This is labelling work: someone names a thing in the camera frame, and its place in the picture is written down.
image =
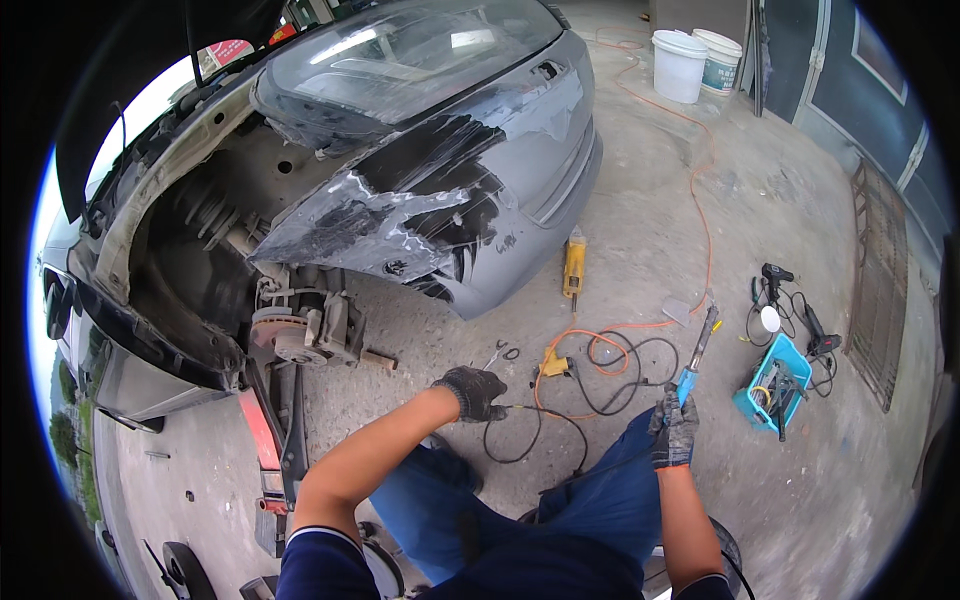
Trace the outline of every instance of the gloved hand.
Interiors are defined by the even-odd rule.
[[[492,406],[497,396],[507,391],[507,384],[492,372],[480,371],[472,367],[455,367],[430,387],[442,385],[460,401],[460,417],[467,423],[479,423],[487,420],[507,418],[506,406]]]
[[[693,434],[699,424],[693,396],[686,397],[683,408],[676,392],[668,392],[657,402],[647,427],[647,433],[656,438],[650,455],[654,470],[690,464]]]

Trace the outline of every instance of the sky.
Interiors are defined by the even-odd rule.
[[[124,110],[127,119],[127,144],[145,130],[170,105],[170,96],[184,84],[193,80],[190,59],[184,58],[161,73],[150,82],[130,105]],[[120,119],[104,140],[100,152],[90,169],[91,181],[102,179],[110,169],[114,159],[120,154],[123,145],[123,129]],[[30,350],[31,370],[33,371],[36,408],[40,422],[50,420],[50,379],[57,354],[57,343],[47,337],[46,315],[43,309],[43,286],[40,272],[36,266],[36,257],[43,250],[50,227],[58,214],[63,212],[60,201],[60,185],[57,182],[56,151],[51,153],[47,170],[40,186],[34,229],[30,239],[27,269],[27,342]]]

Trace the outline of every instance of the side mirror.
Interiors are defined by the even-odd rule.
[[[67,287],[55,280],[47,289],[47,337],[51,340],[62,339],[66,326],[70,323],[70,308],[73,306],[74,286]]]

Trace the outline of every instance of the bucket lid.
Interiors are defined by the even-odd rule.
[[[715,32],[706,29],[693,30],[692,37],[703,40],[707,43],[707,46],[713,46],[714,50],[719,50],[724,54],[729,54],[735,59],[739,59],[743,56],[743,46],[736,43],[729,37],[721,36],[720,34],[716,34]]]
[[[707,45],[702,40],[688,36],[684,32],[668,29],[654,31],[654,45],[692,59],[705,59],[708,54]]]

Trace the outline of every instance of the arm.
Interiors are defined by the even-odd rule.
[[[663,523],[663,558],[674,594],[705,575],[723,573],[720,541],[689,466],[657,471]]]
[[[393,468],[429,433],[449,422],[500,420],[506,407],[491,406],[506,392],[496,375],[468,367],[348,436],[307,471],[297,494],[294,530],[307,525],[338,529],[357,543],[357,504],[379,487]]]
[[[694,581],[723,574],[720,541],[693,485],[690,455],[700,419],[693,397],[683,407],[676,392],[657,403],[647,432],[655,436],[651,461],[660,485],[663,559],[674,596]]]

